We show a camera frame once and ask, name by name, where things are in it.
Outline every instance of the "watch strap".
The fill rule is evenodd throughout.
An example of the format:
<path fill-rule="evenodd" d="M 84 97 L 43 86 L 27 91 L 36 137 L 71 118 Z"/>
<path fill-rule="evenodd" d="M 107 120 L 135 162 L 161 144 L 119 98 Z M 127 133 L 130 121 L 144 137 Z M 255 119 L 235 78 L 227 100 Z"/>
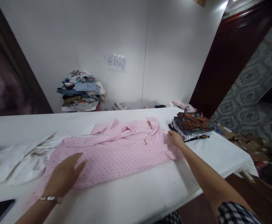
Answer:
<path fill-rule="evenodd" d="M 61 201 L 62 201 L 62 198 L 55 197 L 55 196 L 44 196 L 44 197 L 41 197 L 39 200 L 41 200 L 41 201 L 52 201 L 52 202 L 55 202 L 57 204 L 60 204 Z"/>

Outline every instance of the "stack of folded clothes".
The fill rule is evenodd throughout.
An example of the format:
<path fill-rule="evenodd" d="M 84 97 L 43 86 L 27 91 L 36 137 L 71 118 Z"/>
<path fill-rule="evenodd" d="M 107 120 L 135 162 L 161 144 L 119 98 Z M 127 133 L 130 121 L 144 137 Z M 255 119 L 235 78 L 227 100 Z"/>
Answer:
<path fill-rule="evenodd" d="M 63 95 L 63 112 L 94 111 L 100 101 L 105 102 L 106 91 L 87 71 L 74 70 L 62 81 L 57 92 Z"/>
<path fill-rule="evenodd" d="M 184 142 L 209 138 L 215 125 L 197 112 L 179 112 L 168 125 L 172 131 L 179 133 Z"/>

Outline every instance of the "white table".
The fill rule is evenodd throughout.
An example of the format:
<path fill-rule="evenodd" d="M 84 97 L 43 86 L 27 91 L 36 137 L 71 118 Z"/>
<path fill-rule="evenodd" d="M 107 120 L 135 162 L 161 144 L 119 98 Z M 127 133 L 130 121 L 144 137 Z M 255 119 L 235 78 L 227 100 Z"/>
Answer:
<path fill-rule="evenodd" d="M 165 130 L 181 110 L 102 111 L 0 117 L 0 147 L 34 140 L 58 131 L 80 136 L 89 124 L 146 120 L 156 115 Z M 256 170 L 249 154 L 213 132 L 209 139 L 187 143 L 204 161 L 226 178 L 238 169 Z M 14 223 L 38 180 L 24 185 L 0 184 L 0 201 L 16 199 L 1 224 Z M 45 223 L 153 223 L 202 193 L 188 164 L 170 161 L 153 169 L 97 186 L 73 190 L 55 207 Z"/>

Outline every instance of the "white wall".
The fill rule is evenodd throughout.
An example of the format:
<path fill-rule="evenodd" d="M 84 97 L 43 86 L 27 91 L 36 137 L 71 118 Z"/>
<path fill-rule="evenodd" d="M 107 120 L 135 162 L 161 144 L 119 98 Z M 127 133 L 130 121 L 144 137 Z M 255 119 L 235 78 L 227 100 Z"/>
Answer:
<path fill-rule="evenodd" d="M 0 8 L 52 110 L 61 112 L 56 89 L 78 67 L 61 1 L 0 0 Z"/>
<path fill-rule="evenodd" d="M 151 0 L 142 106 L 189 102 L 221 21 L 226 0 Z"/>
<path fill-rule="evenodd" d="M 66 74 L 86 69 L 107 91 L 107 103 L 131 109 L 189 101 L 226 0 L 0 0 L 53 111 Z M 127 58 L 126 73 L 107 70 L 104 54 Z"/>

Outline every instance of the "ceiling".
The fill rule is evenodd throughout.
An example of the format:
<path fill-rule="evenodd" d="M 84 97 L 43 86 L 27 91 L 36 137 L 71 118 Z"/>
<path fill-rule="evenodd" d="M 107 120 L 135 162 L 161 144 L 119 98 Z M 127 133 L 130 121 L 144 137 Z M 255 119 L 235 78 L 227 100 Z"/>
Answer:
<path fill-rule="evenodd" d="M 229 0 L 227 6 L 225 8 L 225 13 L 229 13 L 229 12 L 231 12 L 231 11 L 233 11 L 233 10 L 235 10 L 235 9 L 237 9 L 237 8 L 247 4 L 249 2 L 252 2 L 252 1 L 254 1 L 254 0 Z"/>

